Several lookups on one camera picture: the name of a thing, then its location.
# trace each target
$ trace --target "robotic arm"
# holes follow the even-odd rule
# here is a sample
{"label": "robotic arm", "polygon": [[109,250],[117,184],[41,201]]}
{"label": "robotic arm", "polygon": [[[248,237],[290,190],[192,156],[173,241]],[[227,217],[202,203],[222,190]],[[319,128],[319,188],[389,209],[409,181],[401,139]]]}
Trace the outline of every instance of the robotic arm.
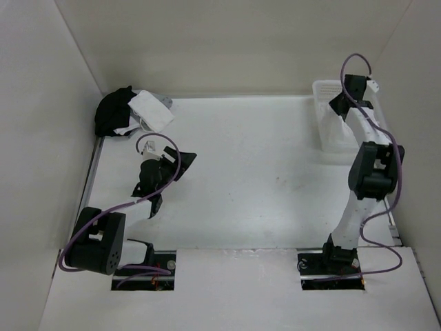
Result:
{"label": "robotic arm", "polygon": [[[360,146],[349,171],[348,184],[351,192],[340,223],[329,235],[322,253],[299,254],[300,274],[336,275],[359,272],[357,247],[362,222],[373,213],[378,203],[395,190],[398,180],[391,141],[387,135],[371,127],[369,120],[376,125],[378,122],[372,104],[363,100],[367,88],[377,92],[378,86],[369,77],[347,74],[345,87],[368,116],[366,118],[354,107],[344,93],[329,102],[332,110],[352,129]],[[402,161],[404,148],[398,146],[398,150]]]}
{"label": "robotic arm", "polygon": [[[159,156],[150,152],[148,145],[147,142],[141,153],[143,162],[139,182],[132,193],[132,196],[137,198],[158,192],[174,178],[174,174],[178,171],[178,156],[181,159],[181,166],[174,181],[178,181],[184,175],[196,158],[195,153],[177,152],[170,147],[164,149],[164,153],[168,154],[169,158],[165,155]],[[163,202],[161,193],[153,195],[148,201],[150,203],[146,201],[142,207],[139,206],[145,211],[141,219],[156,215]],[[84,208],[75,224],[72,237],[100,213],[101,210],[98,208]],[[72,244],[65,255],[65,264],[101,274],[113,274],[118,267],[127,264],[153,266],[154,249],[151,243],[124,239],[125,229],[141,220],[139,217],[126,219],[126,216],[120,212],[109,212],[99,218]]]}

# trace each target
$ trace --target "cable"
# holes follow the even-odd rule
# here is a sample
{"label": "cable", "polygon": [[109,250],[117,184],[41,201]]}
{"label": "cable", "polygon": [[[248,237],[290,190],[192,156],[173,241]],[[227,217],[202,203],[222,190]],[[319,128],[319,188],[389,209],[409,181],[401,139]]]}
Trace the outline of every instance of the cable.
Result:
{"label": "cable", "polygon": [[66,254],[69,252],[69,249],[72,247],[72,245],[74,244],[74,242],[83,234],[83,232],[85,232],[87,230],[87,228],[89,228],[94,222],[96,222],[97,220],[99,220],[101,217],[103,217],[106,214],[109,214],[110,212],[114,212],[116,210],[120,210],[123,208],[127,208],[130,207],[132,205],[136,205],[137,203],[143,202],[145,200],[150,199],[151,197],[160,194],[162,191],[164,191],[164,189],[166,189],[171,183],[173,183],[173,181],[175,180],[175,178],[178,176],[179,174],[179,170],[181,169],[181,154],[179,153],[179,149],[178,146],[175,144],[174,141],[172,141],[169,137],[165,136],[164,134],[161,133],[155,133],[155,132],[151,132],[151,133],[146,133],[143,134],[142,136],[139,137],[139,139],[136,141],[136,151],[139,152],[139,147],[138,144],[141,141],[141,139],[145,138],[145,137],[149,137],[149,136],[157,136],[157,137],[161,137],[164,138],[165,140],[168,140],[174,147],[174,149],[177,152],[178,155],[178,166],[176,168],[176,172],[173,174],[173,177],[170,179],[170,181],[168,183],[166,183],[162,188],[158,189],[157,191],[150,193],[149,195],[146,195],[143,198],[140,198],[136,201],[132,201],[132,202],[127,202],[127,203],[122,203],[121,205],[116,205],[114,207],[111,207],[107,210],[104,210],[103,212],[100,212],[98,215],[96,215],[93,219],[91,219],[90,221],[88,221],[68,242],[68,244],[64,247],[63,251],[60,254],[59,260],[58,260],[58,266],[60,267],[60,269],[62,269],[62,271],[66,271],[66,272],[78,272],[78,271],[83,271],[82,269],[77,269],[77,268],[67,268],[63,265],[63,261],[64,258],[66,256]]}
{"label": "cable", "polygon": [[317,281],[339,281],[341,279],[345,279],[345,278],[349,278],[349,277],[356,277],[356,276],[363,276],[366,274],[384,274],[385,272],[390,272],[390,271],[394,271],[397,270],[399,267],[402,266],[402,257],[400,255],[400,253],[398,253],[396,250],[394,250],[392,247],[389,247],[383,243],[378,243],[377,241],[373,241],[370,239],[367,239],[365,237],[364,234],[364,228],[366,226],[366,223],[369,222],[372,219],[375,219],[376,217],[385,215],[385,214],[389,214],[397,205],[398,205],[398,201],[400,200],[400,196],[401,196],[401,188],[402,188],[402,166],[401,166],[401,158],[400,158],[400,152],[398,150],[398,144],[397,141],[395,140],[395,137],[387,130],[377,126],[369,117],[369,115],[363,110],[363,108],[357,103],[357,101],[347,92],[347,89],[345,87],[345,67],[347,65],[347,63],[349,62],[349,60],[353,57],[360,57],[367,65],[368,69],[369,69],[369,76],[372,74],[372,68],[371,68],[371,64],[369,63],[369,61],[366,59],[366,57],[364,57],[363,55],[359,54],[359,53],[353,53],[351,55],[349,55],[345,61],[343,62],[341,71],[340,71],[340,82],[342,84],[342,90],[343,93],[345,94],[345,96],[350,100],[350,102],[352,102],[355,107],[357,107],[357,109],[363,114],[363,116],[366,118],[366,120],[369,122],[369,124],[371,125],[372,128],[374,128],[377,131],[380,131],[382,133],[384,133],[385,135],[388,136],[388,138],[391,140],[392,142],[392,146],[393,146],[393,153],[395,155],[395,160],[397,163],[397,173],[398,173],[398,180],[397,180],[397,190],[396,190],[396,195],[395,195],[395,200],[393,200],[393,203],[390,205],[389,208],[387,208],[385,211],[383,212],[379,212],[377,214],[371,215],[369,217],[367,217],[360,225],[360,237],[366,241],[367,243],[371,243],[373,245],[377,245],[378,247],[381,248],[386,248],[387,250],[391,251],[392,253],[394,253],[397,257],[398,257],[398,264],[392,268],[387,268],[387,269],[383,269],[383,270],[376,270],[376,271],[365,271],[365,272],[359,272],[356,274],[344,274],[338,277],[331,277],[331,278],[325,278],[325,279],[317,279]]}
{"label": "cable", "polygon": [[161,269],[161,268],[158,268],[158,267],[152,267],[152,266],[149,266],[149,265],[132,265],[132,264],[127,264],[127,265],[123,266],[120,269],[139,269],[139,270],[149,270],[150,272],[142,272],[140,274],[133,274],[132,276],[129,276],[129,277],[123,279],[122,281],[120,281],[116,285],[116,288],[119,288],[126,281],[129,281],[130,279],[133,279],[135,277],[149,276],[151,274],[162,275],[162,276],[167,276],[169,274],[172,274],[172,272],[170,272],[169,270]]}
{"label": "cable", "polygon": [[126,281],[129,281],[130,279],[136,278],[136,277],[142,277],[142,276],[152,276],[158,274],[157,272],[144,272],[142,274],[133,274],[132,276],[127,277],[126,279],[123,279],[119,283],[117,283],[116,288],[119,288],[121,285],[123,285]]}
{"label": "cable", "polygon": [[144,131],[144,132],[151,132],[152,131],[152,129],[150,129],[148,127],[147,123],[144,122],[144,120],[142,118],[139,119],[139,125],[140,125],[142,131]]}

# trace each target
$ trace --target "rectangular hole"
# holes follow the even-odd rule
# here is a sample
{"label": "rectangular hole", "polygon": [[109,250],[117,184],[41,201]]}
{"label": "rectangular hole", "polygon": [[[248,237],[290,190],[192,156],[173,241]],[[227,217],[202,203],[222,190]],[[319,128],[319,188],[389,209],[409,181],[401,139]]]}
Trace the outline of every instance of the rectangular hole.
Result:
{"label": "rectangular hole", "polygon": [[[170,270],[170,261],[174,261],[174,268]],[[167,269],[171,272],[170,275],[161,276],[159,274],[147,275],[134,277],[124,283],[119,287],[118,284],[127,279],[128,277],[134,276],[135,274],[142,274],[144,272],[149,272],[148,270],[130,270],[121,269],[117,270],[112,277],[112,291],[173,291],[174,290],[174,275],[176,271],[176,251],[174,252],[154,252],[154,266],[158,266],[162,269]]]}
{"label": "rectangular hole", "polygon": [[336,269],[329,269],[329,265],[323,263],[321,250],[299,250],[297,269],[300,273],[302,290],[365,290],[363,278],[356,275],[337,281],[324,281],[323,279],[336,277],[338,271],[344,271],[342,274],[355,274],[361,271],[360,268],[350,268],[347,264],[334,264],[333,267]]}
{"label": "rectangular hole", "polygon": [[362,279],[342,279],[341,281],[302,280],[302,290],[365,290]]}

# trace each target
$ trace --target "white plastic basket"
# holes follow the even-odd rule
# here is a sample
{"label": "white plastic basket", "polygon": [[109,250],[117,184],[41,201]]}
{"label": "white plastic basket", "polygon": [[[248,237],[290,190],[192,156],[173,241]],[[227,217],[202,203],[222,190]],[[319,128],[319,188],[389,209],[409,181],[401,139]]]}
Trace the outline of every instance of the white plastic basket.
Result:
{"label": "white plastic basket", "polygon": [[357,153],[358,145],[351,129],[328,104],[342,92],[340,81],[315,81],[312,91],[322,150],[332,153]]}

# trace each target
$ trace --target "black bracket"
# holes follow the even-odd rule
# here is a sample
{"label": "black bracket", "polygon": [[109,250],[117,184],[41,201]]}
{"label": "black bracket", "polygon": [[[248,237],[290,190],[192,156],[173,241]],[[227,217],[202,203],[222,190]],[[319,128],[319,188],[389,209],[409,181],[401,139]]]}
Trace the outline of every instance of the black bracket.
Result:
{"label": "black bracket", "polygon": [[[400,160],[404,159],[404,148],[398,146]],[[383,168],[375,168],[376,161]],[[361,144],[349,171],[349,189],[359,200],[372,198],[383,200],[395,190],[398,180],[397,162],[393,146],[378,145],[372,141]]]}
{"label": "black bracket", "polygon": [[[370,78],[366,76],[346,74],[345,87],[349,95],[353,97],[361,107],[373,109],[373,106],[369,101],[363,100],[368,80],[370,80]],[[343,118],[343,121],[346,121],[346,116],[349,109],[355,107],[355,105],[346,97],[343,92],[341,92],[337,97],[333,98],[329,102],[329,105],[338,116]]]}
{"label": "black bracket", "polygon": [[332,243],[331,235],[321,253],[299,253],[298,271],[301,276],[342,275],[359,272],[357,249],[342,250]]}
{"label": "black bracket", "polygon": [[[84,208],[72,236],[100,213],[98,208]],[[66,265],[100,274],[113,274],[121,259],[124,225],[125,214],[111,212],[101,217],[74,242],[65,256]],[[101,240],[90,238],[91,234],[98,233],[102,234]]]}
{"label": "black bracket", "polygon": [[[162,188],[173,177],[178,168],[178,152],[168,146],[164,148],[164,152],[171,156],[174,161],[170,161],[163,155],[159,160],[150,159],[142,162],[139,183],[135,186],[132,197],[146,197]],[[179,154],[181,156],[181,167],[174,181],[178,181],[184,175],[197,156],[195,153],[179,152]],[[149,201],[152,202],[150,210],[150,218],[152,218],[159,211],[163,199],[160,194],[157,194]]]}

